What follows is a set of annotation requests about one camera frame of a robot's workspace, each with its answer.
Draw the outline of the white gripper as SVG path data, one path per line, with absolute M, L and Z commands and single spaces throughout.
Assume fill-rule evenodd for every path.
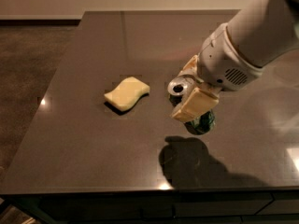
M 247 62 L 236 51 L 227 26 L 227 23 L 221 24 L 205 40 L 198 56 L 192 56 L 178 73 L 180 77 L 197 77 L 198 74 L 206 83 L 223 91 L 239 91 L 262 75 L 262 67 Z M 217 95 L 196 87 L 174 108 L 171 118 L 186 123 L 204 115 L 218 103 Z

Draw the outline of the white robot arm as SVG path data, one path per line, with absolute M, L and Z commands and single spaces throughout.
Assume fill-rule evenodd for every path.
M 253 0 L 221 24 L 168 85 L 179 97 L 171 117 L 193 121 L 214 108 L 221 91 L 238 91 L 276 58 L 298 48 L 299 0 Z

